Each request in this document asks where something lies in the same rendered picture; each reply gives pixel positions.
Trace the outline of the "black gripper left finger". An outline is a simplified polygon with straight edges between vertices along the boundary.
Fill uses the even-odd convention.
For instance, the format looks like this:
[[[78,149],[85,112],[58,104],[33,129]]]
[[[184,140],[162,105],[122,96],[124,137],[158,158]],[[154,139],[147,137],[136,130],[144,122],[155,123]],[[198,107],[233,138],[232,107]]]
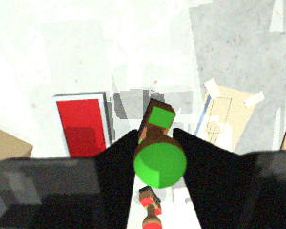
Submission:
[[[0,160],[0,196],[17,204],[86,204],[95,229],[128,229],[138,130],[94,157],[12,157]]]

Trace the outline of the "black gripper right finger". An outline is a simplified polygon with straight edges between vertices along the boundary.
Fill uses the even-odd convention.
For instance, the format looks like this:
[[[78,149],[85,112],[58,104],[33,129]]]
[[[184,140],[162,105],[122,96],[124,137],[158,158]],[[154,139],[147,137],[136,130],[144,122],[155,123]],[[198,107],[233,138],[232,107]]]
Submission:
[[[286,180],[286,150],[238,155],[173,128],[185,152],[183,180],[201,229],[248,229],[261,187]]]

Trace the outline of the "red ink pad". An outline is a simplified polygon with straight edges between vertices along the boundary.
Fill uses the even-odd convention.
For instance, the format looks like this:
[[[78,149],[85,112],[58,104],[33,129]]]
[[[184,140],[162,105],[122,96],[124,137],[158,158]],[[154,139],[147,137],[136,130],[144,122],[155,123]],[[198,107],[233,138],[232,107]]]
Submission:
[[[94,157],[112,145],[106,92],[51,96],[66,156]]]

